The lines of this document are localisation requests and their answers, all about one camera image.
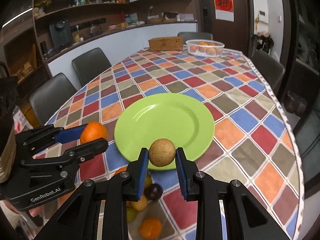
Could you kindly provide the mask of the large orange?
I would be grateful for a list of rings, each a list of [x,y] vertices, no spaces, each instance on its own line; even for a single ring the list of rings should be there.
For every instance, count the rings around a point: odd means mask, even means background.
[[[80,144],[85,144],[97,139],[107,139],[107,129],[99,122],[90,122],[80,134]]]

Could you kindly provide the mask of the yellow green fruit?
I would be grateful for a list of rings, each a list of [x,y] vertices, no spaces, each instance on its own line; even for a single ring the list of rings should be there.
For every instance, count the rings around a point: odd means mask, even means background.
[[[146,208],[147,204],[148,204],[148,199],[144,195],[141,196],[139,201],[131,202],[132,208],[138,212],[143,211]]]

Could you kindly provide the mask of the orange fruit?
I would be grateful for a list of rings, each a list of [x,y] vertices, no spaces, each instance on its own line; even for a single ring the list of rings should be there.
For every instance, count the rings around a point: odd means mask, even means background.
[[[139,233],[144,239],[156,239],[162,230],[159,219],[149,217],[143,220],[139,226]]]

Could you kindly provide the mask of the dark purple plum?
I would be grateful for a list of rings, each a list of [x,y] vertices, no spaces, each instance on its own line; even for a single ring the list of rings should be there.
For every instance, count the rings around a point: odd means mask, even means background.
[[[144,190],[144,196],[146,196],[148,200],[157,201],[161,198],[162,194],[163,189],[159,184],[151,184]]]

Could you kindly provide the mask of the brown round fruit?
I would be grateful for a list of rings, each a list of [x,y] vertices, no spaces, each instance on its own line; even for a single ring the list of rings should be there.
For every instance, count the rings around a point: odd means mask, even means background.
[[[175,155],[175,145],[169,139],[157,139],[149,148],[149,161],[157,167],[169,165],[175,159]]]

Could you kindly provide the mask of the dark chair near left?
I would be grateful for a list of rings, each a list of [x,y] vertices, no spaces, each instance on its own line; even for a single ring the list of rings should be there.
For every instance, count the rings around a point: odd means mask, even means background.
[[[67,76],[59,73],[46,81],[30,96],[30,104],[41,126],[75,93]]]

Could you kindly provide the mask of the dark chair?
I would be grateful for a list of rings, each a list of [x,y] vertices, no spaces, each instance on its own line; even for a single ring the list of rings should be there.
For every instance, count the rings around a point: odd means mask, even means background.
[[[94,48],[72,60],[72,66],[78,76],[80,85],[88,84],[101,73],[112,67],[101,48]]]
[[[30,96],[30,104],[41,126],[75,93],[67,76],[59,73],[46,81]]]
[[[252,56],[251,61],[277,95],[285,74],[285,67],[262,50],[257,50]]]

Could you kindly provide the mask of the colourful checkered tablecloth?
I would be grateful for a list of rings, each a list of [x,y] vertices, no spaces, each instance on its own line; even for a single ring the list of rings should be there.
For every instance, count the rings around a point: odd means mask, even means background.
[[[80,166],[76,184],[111,178],[141,148],[167,138],[215,179],[240,180],[291,239],[299,236],[304,187],[295,137],[270,85],[240,52],[210,59],[142,49],[60,96],[45,121],[107,129],[107,151]]]

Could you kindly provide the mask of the green plate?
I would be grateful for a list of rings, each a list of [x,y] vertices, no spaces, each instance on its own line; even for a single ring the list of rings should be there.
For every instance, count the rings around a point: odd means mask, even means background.
[[[137,160],[141,148],[165,138],[183,148],[191,161],[199,159],[212,143],[214,118],[199,100],[188,95],[161,93],[132,103],[120,115],[114,139],[128,161]]]

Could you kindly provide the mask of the black coffee machine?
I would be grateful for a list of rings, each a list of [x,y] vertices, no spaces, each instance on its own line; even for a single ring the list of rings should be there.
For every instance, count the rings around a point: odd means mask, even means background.
[[[69,20],[59,20],[51,23],[49,30],[56,50],[65,48],[73,42]]]

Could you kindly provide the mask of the dark chair right side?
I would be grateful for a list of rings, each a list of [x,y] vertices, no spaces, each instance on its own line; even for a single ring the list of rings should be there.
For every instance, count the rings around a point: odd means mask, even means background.
[[[257,50],[252,56],[251,61],[277,95],[285,74],[285,67],[262,50]]]

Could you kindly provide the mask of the dark chair far end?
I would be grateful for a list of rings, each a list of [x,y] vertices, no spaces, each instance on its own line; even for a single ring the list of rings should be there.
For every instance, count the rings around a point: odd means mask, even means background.
[[[183,38],[183,42],[186,43],[188,40],[213,40],[213,35],[211,33],[202,32],[179,32],[178,36]]]

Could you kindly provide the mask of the white plastic basket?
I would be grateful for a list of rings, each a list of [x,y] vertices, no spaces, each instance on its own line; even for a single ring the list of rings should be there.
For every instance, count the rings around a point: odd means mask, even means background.
[[[225,45],[213,40],[187,40],[188,53],[194,56],[218,57],[222,55]]]

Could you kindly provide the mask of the dark wooden door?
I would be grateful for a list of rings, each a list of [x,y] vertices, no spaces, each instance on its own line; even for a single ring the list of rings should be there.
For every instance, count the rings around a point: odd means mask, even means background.
[[[227,49],[249,50],[249,1],[201,0],[203,30],[211,33],[213,40],[222,42]]]

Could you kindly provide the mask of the red fu poster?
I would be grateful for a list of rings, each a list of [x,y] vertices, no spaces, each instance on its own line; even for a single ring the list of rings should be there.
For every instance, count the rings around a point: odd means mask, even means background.
[[[215,19],[221,21],[234,22],[234,1],[233,0],[213,0],[215,8]]]

